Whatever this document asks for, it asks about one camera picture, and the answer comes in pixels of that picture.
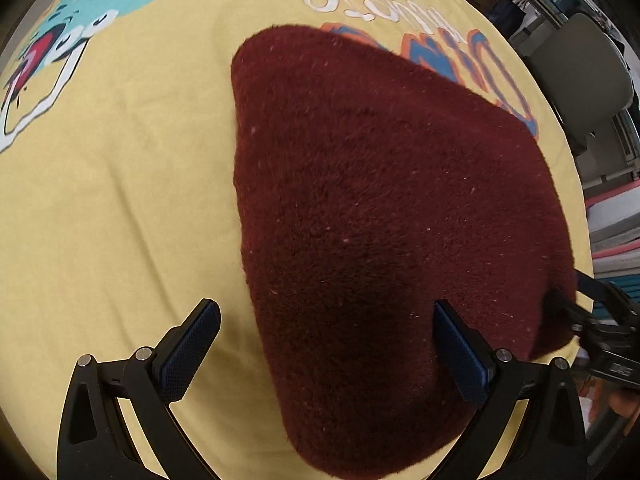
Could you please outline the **dark red knit sweater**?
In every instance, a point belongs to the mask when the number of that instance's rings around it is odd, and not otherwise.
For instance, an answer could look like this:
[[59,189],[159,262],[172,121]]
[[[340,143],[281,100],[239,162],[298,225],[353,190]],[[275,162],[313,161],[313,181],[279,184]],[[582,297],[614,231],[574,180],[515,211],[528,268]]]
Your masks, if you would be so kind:
[[570,342],[566,220],[518,118],[388,51],[278,26],[231,63],[241,254],[292,445],[379,479],[433,455],[474,408],[437,359],[447,300],[495,347]]

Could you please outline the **stacked teal mats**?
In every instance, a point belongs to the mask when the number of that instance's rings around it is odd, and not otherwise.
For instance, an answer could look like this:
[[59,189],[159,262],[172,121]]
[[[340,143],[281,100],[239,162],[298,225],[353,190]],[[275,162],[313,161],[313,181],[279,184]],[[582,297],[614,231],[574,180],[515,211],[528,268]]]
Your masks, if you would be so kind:
[[639,181],[586,200],[593,275],[639,302]]

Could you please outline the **grey green chair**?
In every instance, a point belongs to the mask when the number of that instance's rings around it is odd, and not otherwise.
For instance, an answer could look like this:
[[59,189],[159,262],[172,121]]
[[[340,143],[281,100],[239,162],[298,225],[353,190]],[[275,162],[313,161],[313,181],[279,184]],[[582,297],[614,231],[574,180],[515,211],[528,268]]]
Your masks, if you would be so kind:
[[585,153],[588,136],[634,99],[623,53],[583,13],[555,29],[525,64],[559,117],[574,156]]

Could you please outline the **yellow dino print bedspread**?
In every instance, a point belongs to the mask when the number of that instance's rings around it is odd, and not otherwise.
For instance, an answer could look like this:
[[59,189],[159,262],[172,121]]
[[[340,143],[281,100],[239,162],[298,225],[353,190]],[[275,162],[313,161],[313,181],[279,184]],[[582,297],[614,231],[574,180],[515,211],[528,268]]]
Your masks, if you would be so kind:
[[282,426],[240,258],[230,65],[274,24],[340,26],[440,68],[526,122],[576,266],[591,270],[564,133],[524,63],[465,0],[53,0],[1,74],[1,411],[55,475],[77,359],[154,344],[202,299],[222,330],[180,424],[226,479],[314,479]]

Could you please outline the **dark blue hanging bag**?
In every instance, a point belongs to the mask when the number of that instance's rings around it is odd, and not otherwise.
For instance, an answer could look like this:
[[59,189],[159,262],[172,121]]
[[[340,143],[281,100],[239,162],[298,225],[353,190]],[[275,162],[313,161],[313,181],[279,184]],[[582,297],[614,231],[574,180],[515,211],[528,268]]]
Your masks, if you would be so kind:
[[487,13],[488,21],[506,38],[522,26],[526,13],[512,0],[497,0]]

